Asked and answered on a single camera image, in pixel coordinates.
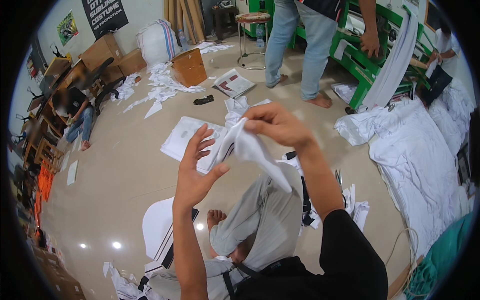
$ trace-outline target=blue jeans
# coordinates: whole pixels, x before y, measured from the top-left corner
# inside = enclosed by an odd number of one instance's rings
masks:
[[[280,80],[278,69],[282,66],[283,53],[300,17],[308,44],[303,59],[301,97],[309,100],[317,97],[320,90],[320,78],[327,65],[337,23],[298,1],[275,0],[273,29],[265,53],[265,84],[273,87]]]
[[[90,139],[90,130],[92,129],[92,119],[93,107],[87,106],[78,117],[78,120],[75,121],[70,127],[70,130],[68,130],[67,136],[65,137],[67,142],[73,143],[77,136],[82,133],[82,124],[84,125],[82,141],[88,141]]]

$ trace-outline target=person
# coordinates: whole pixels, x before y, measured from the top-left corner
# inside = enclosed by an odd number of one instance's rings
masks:
[[[361,50],[378,57],[380,43],[375,19],[375,0],[359,0],[365,22],[360,37]],[[337,28],[343,0],[275,0],[273,29],[265,52],[265,84],[274,87],[288,77],[280,74],[283,53],[294,34],[299,19],[305,25],[307,48],[303,59],[301,98],[309,103],[329,108],[332,100],[319,94],[320,78],[327,65],[329,49]]]
[[[443,19],[440,19],[440,28],[435,31],[435,48],[438,53],[435,50],[432,51],[427,62],[427,67],[430,67],[434,61],[437,61],[437,66],[427,80],[430,90],[425,87],[421,90],[421,98],[426,107],[429,107],[451,83],[456,73],[456,63],[460,54],[458,40]]]
[[[173,201],[176,271],[154,273],[149,285],[171,300],[386,299],[385,265],[344,210],[341,191],[313,134],[275,102],[250,108],[244,117],[249,118],[245,130],[295,148],[308,194],[323,221],[318,243],[322,243],[319,263],[324,274],[309,272],[294,256],[303,204],[299,194],[284,192],[265,174],[228,215],[208,212],[211,252],[219,257],[203,261],[192,208],[229,170],[222,163],[205,176],[197,173],[197,161],[209,154],[204,149],[214,143],[213,139],[203,141],[213,132],[204,124],[190,139],[178,171]],[[252,248],[245,251],[243,243],[254,232]],[[222,256],[230,256],[232,262]]]
[[[70,89],[59,89],[52,97],[53,107],[60,111],[66,112],[73,119],[66,140],[69,143],[82,134],[82,151],[90,148],[90,131],[92,129],[93,106],[88,101],[87,96],[76,87]]]

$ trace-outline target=plastic bottle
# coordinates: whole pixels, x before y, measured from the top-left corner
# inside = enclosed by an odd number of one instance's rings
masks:
[[[257,47],[263,48],[264,47],[264,29],[263,24],[257,24],[257,29],[255,31],[257,35]]]
[[[182,50],[183,51],[188,51],[187,39],[183,35],[183,31],[181,29],[179,29],[179,39],[180,39]]]

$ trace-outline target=office chair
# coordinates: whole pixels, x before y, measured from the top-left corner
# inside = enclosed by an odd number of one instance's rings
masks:
[[[102,74],[102,72],[108,67],[108,65],[113,63],[113,61],[114,61],[113,57],[110,57],[109,59],[105,60],[100,66],[98,66],[97,68],[95,68],[95,70],[91,72],[87,68],[85,68],[82,73],[75,75],[75,77],[72,80],[72,84],[76,88],[82,91],[88,89],[95,83],[97,79],[100,78],[100,75]],[[95,99],[95,110],[96,110],[97,116],[100,115],[100,104],[105,100],[105,97],[107,95],[109,95],[110,93],[114,93],[115,97],[118,99],[119,93],[117,92],[116,89],[114,89],[114,86],[116,86],[120,81],[124,81],[125,78],[126,78],[125,76],[120,77],[119,79],[109,84],[105,84],[102,80],[100,80],[103,86],[103,91]]]

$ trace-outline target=floor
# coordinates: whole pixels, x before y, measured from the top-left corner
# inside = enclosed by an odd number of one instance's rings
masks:
[[[333,129],[335,121],[345,115],[347,106],[331,90],[333,83],[352,80],[347,71],[330,61],[320,81],[322,90],[332,98],[333,106],[324,109],[301,101],[300,80],[303,53],[287,50],[281,72],[289,79],[273,89],[264,85],[264,71],[249,71],[237,66],[238,40],[227,50],[202,55],[207,76],[220,76],[236,68],[257,83],[246,93],[250,105],[266,98],[278,101],[292,111],[314,133],[331,170],[341,169],[344,188],[355,183],[356,201],[368,201],[370,212],[364,234],[385,262],[392,252],[398,233],[405,227],[400,213],[388,194],[374,162],[369,159],[368,145],[352,147]],[[223,93],[210,87],[213,80],[200,85],[207,90],[190,94],[179,92],[163,103],[163,109],[144,120],[153,101],[135,106],[123,114],[130,103],[144,98],[152,88],[145,69],[142,81],[134,86],[135,93],[116,105],[108,101],[93,127],[87,151],[72,150],[68,166],[78,160],[76,181],[67,186],[68,168],[53,181],[50,199],[43,204],[42,227],[54,246],[59,248],[68,271],[81,283],[88,300],[115,299],[109,276],[104,278],[103,262],[112,261],[121,274],[134,274],[137,280],[144,274],[144,264],[151,260],[145,254],[142,218],[156,201],[174,196],[179,162],[160,152],[160,147],[182,116],[189,116],[223,125],[227,109]],[[194,106],[193,100],[213,95],[215,101]],[[290,151],[264,138],[274,158]],[[200,214],[195,225],[203,223],[197,237],[205,259],[208,256],[206,213],[221,209],[228,213],[244,191],[260,173],[253,164],[239,164],[229,159],[231,170],[213,186],[207,197],[197,205]],[[119,242],[121,248],[112,247]],[[297,242],[298,255],[307,269],[322,273],[319,254],[322,229],[305,228]],[[408,240],[402,235],[387,266],[392,283],[409,262]]]

